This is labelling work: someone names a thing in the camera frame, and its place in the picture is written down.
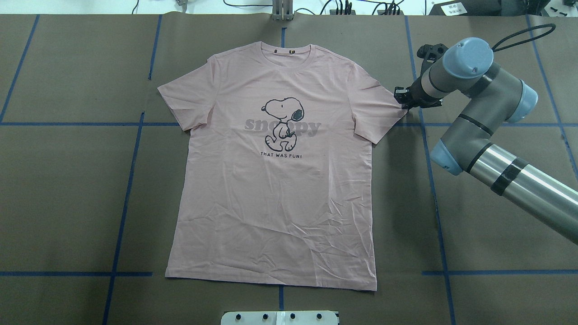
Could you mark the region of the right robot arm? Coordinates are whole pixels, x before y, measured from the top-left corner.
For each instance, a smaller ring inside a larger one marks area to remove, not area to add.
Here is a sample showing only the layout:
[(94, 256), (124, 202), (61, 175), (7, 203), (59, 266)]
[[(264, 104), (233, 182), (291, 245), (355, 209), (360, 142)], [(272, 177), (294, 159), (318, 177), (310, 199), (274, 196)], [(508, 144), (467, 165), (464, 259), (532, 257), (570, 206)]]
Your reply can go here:
[(578, 241), (578, 195), (560, 181), (491, 142), (503, 123), (517, 123), (537, 104), (537, 93), (494, 60), (483, 39), (468, 37), (452, 47), (425, 44), (420, 76), (397, 87), (403, 109), (439, 107), (460, 91), (469, 103), (433, 147), (433, 162), (453, 175), (467, 172), (572, 243)]

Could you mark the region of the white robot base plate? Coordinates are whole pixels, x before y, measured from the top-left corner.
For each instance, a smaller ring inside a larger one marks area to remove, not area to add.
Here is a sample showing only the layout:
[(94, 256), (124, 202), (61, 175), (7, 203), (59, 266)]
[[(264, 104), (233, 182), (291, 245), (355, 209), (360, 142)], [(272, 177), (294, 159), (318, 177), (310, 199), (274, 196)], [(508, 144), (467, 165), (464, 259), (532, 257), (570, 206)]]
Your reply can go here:
[(320, 311), (239, 311), (226, 312), (221, 325), (339, 325), (338, 312)]

